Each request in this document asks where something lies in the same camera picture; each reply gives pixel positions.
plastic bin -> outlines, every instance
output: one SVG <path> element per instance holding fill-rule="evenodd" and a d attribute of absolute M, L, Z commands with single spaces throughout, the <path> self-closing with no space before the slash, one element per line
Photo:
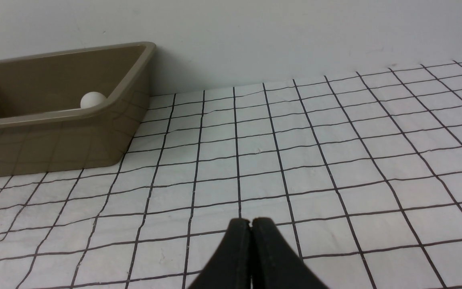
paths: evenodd
<path fill-rule="evenodd" d="M 140 42 L 0 61 L 0 176 L 117 163 L 149 104 L 155 48 Z M 79 109 L 93 91 L 107 99 Z"/>

